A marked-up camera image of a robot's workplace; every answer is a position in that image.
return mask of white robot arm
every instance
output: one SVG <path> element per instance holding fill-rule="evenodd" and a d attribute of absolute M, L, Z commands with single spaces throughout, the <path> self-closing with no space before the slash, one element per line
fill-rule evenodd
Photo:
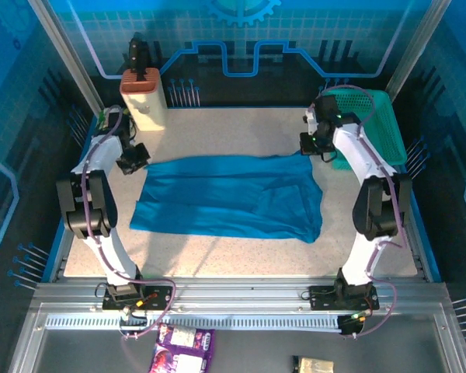
<path fill-rule="evenodd" d="M 147 165 L 150 158 L 143 144 L 132 145 L 128 116 L 121 115 L 123 119 L 120 120 L 119 127 L 112 135 L 106 137 L 118 115 L 119 110 L 106 113 L 106 126 L 91 140 L 87 155 L 70 174 L 57 181 L 57 195 L 64 226 L 95 253 L 106 273 L 107 291 L 115 302 L 142 298 L 142 289 L 128 280 L 138 279 L 140 271 L 128 256 L 117 234 L 117 207 L 107 176 L 115 164 L 124 174 L 130 174 Z M 95 146 L 97 149 L 88 161 L 86 175 L 90 226 L 93 237 L 98 242 L 88 233 L 81 188 L 83 168 Z"/>
<path fill-rule="evenodd" d="M 360 184 L 353 208 L 356 238 L 332 291 L 341 309 L 355 309 L 354 306 L 359 309 L 353 300 L 368 300 L 375 294 L 371 278 L 377 261 L 385 243 L 407 222 L 411 180 L 382 159 L 360 127 L 357 115 L 341 113 L 334 96 L 319 96 L 306 110 L 304 122 L 308 132 L 301 134 L 302 154 L 320 155 L 324 162 L 331 162 L 337 150 L 342 152 Z M 333 157 L 325 159 L 324 154 L 328 153 Z M 386 176 L 393 182 L 398 214 L 394 212 L 393 194 Z"/>

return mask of metal frame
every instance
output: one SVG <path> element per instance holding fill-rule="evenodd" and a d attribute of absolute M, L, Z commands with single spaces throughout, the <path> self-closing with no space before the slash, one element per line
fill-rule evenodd
<path fill-rule="evenodd" d="M 451 0 L 432 0 L 429 5 L 426 14 L 414 32 L 412 39 L 409 41 L 409 45 L 405 49 L 404 55 L 402 55 L 402 58 L 398 63 L 393 76 L 390 78 L 387 88 L 385 89 L 392 102 L 397 98 L 398 93 L 409 77 L 409 74 L 411 74 L 416 62 L 423 54 L 430 37 L 433 35 L 433 32 L 442 20 L 443 14 L 447 10 L 450 1 Z"/>
<path fill-rule="evenodd" d="M 412 204 L 415 204 L 416 197 L 414 196 L 414 193 L 412 193 L 412 199 Z M 421 231 L 423 230 L 423 234 L 426 234 L 425 228 L 423 226 L 423 220 L 421 219 L 419 212 L 415 211 L 413 206 L 411 206 L 409 220 L 410 222 L 405 229 L 405 234 L 407 235 L 408 244 L 411 248 L 413 259 L 418 264 L 417 276 L 423 277 L 427 282 L 441 282 L 438 268 L 436 267 L 435 258 L 433 257 L 433 252 L 431 247 L 429 247 L 428 237 L 422 238 Z"/>
<path fill-rule="evenodd" d="M 62 30 L 61 24 L 55 16 L 50 4 L 42 0 L 28 0 L 28 2 L 93 113 L 98 116 L 104 107 L 102 99 L 100 99 L 95 86 L 88 76 L 88 72 L 86 72 L 71 42 Z"/>
<path fill-rule="evenodd" d="M 101 301 L 94 295 L 98 279 L 70 281 L 66 284 L 40 284 L 35 292 L 23 331 L 16 346 L 9 373 L 33 371 L 45 330 L 48 329 L 103 329 L 117 330 L 114 312 L 102 312 Z M 456 315 L 445 284 L 411 283 L 394 281 L 400 297 L 394 315 L 433 315 L 438 337 L 449 369 L 453 373 L 466 373 L 466 344 L 457 324 Z M 248 316 L 250 323 L 243 329 L 252 329 L 252 320 L 276 316 L 291 320 L 294 327 L 277 329 L 299 330 L 298 319 L 309 316 L 331 318 L 341 312 L 312 312 L 301 294 L 309 285 L 328 285 L 329 278 L 211 278 L 176 279 L 177 297 L 169 313 L 169 320 L 183 323 L 184 319 L 200 321 L 200 325 L 217 325 L 214 320 Z M 393 293 L 386 285 L 378 285 L 381 309 L 384 315 L 391 306 Z M 63 319 L 61 328 L 52 318 Z M 102 320 L 93 323 L 90 320 Z M 222 323 L 216 329 L 232 329 L 231 323 Z"/>
<path fill-rule="evenodd" d="M 29 0 L 30 5 L 40 19 L 49 38 L 54 43 L 72 74 L 82 95 L 88 101 L 95 114 L 103 108 L 86 70 L 82 66 L 74 48 L 65 36 L 60 23 L 51 7 L 42 0 Z M 450 0 L 432 0 L 422 22 L 415 32 L 404 56 L 387 86 L 392 100 L 397 96 L 424 47 L 440 22 Z M 421 236 L 414 218 L 408 227 L 408 237 L 413 254 L 419 258 L 423 271 L 419 276 L 396 278 L 392 282 L 398 289 L 398 302 L 394 315 L 433 315 L 440 344 L 453 373 L 466 373 L 466 343 L 457 323 L 457 317 L 450 302 L 445 284 L 427 283 L 434 281 L 429 269 L 428 257 L 423 248 Z M 57 279 L 62 268 L 62 259 L 68 255 L 72 235 L 65 230 L 59 232 L 61 241 L 58 254 L 54 258 L 54 271 L 50 281 Z M 101 301 L 95 297 L 95 286 L 102 279 L 58 278 L 54 284 L 39 284 L 30 305 L 30 310 L 23 324 L 23 330 L 12 358 L 10 373 L 30 373 L 41 354 L 41 346 L 46 330 L 51 329 L 117 329 L 113 320 L 118 317 L 114 312 L 102 312 Z M 175 278 L 177 296 L 169 313 L 169 320 L 185 322 L 186 320 L 247 319 L 291 320 L 285 328 L 299 330 L 310 319 L 329 319 L 341 312 L 311 312 L 308 301 L 301 299 L 301 293 L 309 285 L 330 285 L 332 278 L 297 277 L 297 278 Z M 384 315 L 393 299 L 390 288 L 377 286 L 381 309 L 375 315 Z M 155 314 L 148 314 L 153 319 Z M 217 329 L 244 328 L 243 323 L 219 322 Z"/>

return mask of snack bag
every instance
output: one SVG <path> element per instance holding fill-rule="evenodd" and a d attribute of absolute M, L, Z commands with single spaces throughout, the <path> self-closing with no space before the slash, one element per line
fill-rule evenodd
<path fill-rule="evenodd" d="M 207 373 L 214 331 L 160 324 L 149 373 Z"/>

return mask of plastic basket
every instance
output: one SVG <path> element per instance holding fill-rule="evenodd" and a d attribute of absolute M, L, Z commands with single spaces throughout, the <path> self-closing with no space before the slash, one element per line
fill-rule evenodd
<path fill-rule="evenodd" d="M 407 160 L 407 154 L 390 98 L 383 91 L 370 89 L 368 92 L 373 96 L 376 112 L 364 124 L 364 132 L 390 166 L 403 165 Z M 333 89 L 325 93 L 325 96 L 327 95 L 336 96 L 336 102 L 342 113 L 354 112 L 361 120 L 366 118 L 373 109 L 370 99 L 355 89 Z M 334 169 L 351 169 L 341 152 L 338 152 L 332 166 Z"/>

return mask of black cable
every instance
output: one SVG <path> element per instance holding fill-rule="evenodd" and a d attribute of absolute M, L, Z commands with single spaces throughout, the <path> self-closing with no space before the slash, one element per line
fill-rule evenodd
<path fill-rule="evenodd" d="M 309 296 L 309 297 L 305 297 L 305 296 L 304 296 L 305 293 L 309 293 L 309 290 L 302 291 L 302 293 L 301 293 L 301 299 L 302 299 L 303 301 L 308 301 L 309 299 L 311 299 L 311 297 L 310 297 L 310 296 Z"/>
<path fill-rule="evenodd" d="M 134 315 L 134 311 L 136 311 L 136 309 L 138 308 L 138 306 L 135 304 L 131 305 L 130 306 L 130 310 L 127 314 L 128 316 L 128 322 L 130 320 L 132 320 L 133 322 L 130 324 L 130 325 L 123 325 L 123 319 L 121 318 L 119 320 L 119 333 L 121 333 L 123 336 L 128 336 L 130 335 L 131 333 L 135 333 L 135 332 L 139 332 L 140 330 L 138 331 L 134 331 L 134 330 L 123 330 L 123 328 L 125 326 L 130 326 L 130 327 L 140 327 L 140 328 L 144 328 L 146 326 L 148 326 L 148 319 L 146 316 L 135 316 Z"/>
<path fill-rule="evenodd" d="M 335 293 L 335 292 L 336 292 L 336 290 L 333 289 L 333 290 L 331 290 L 331 291 L 327 291 L 327 292 L 321 291 L 321 292 L 318 292 L 318 293 L 316 293 L 315 291 L 313 291 L 312 294 L 327 295 L 327 294 L 333 294 L 333 293 Z"/>
<path fill-rule="evenodd" d="M 330 163 L 330 162 L 333 162 L 336 159 L 337 156 L 338 156 L 338 153 L 335 150 L 335 151 L 333 151 L 333 156 L 330 159 L 325 159 L 325 155 L 321 154 L 321 160 L 324 163 Z"/>
<path fill-rule="evenodd" d="M 134 120 L 130 119 L 130 123 L 131 123 L 131 129 L 133 129 L 134 131 L 134 134 L 133 136 L 130 135 L 130 141 L 134 140 L 135 137 L 137 137 L 137 125 L 135 124 Z"/>
<path fill-rule="evenodd" d="M 100 289 L 101 285 L 105 286 L 106 289 L 109 286 L 109 284 L 107 284 L 106 282 L 100 282 L 98 285 L 96 285 L 96 287 L 95 287 L 95 298 L 104 298 L 105 297 L 105 292 L 103 293 L 102 297 L 99 297 L 99 289 Z"/>

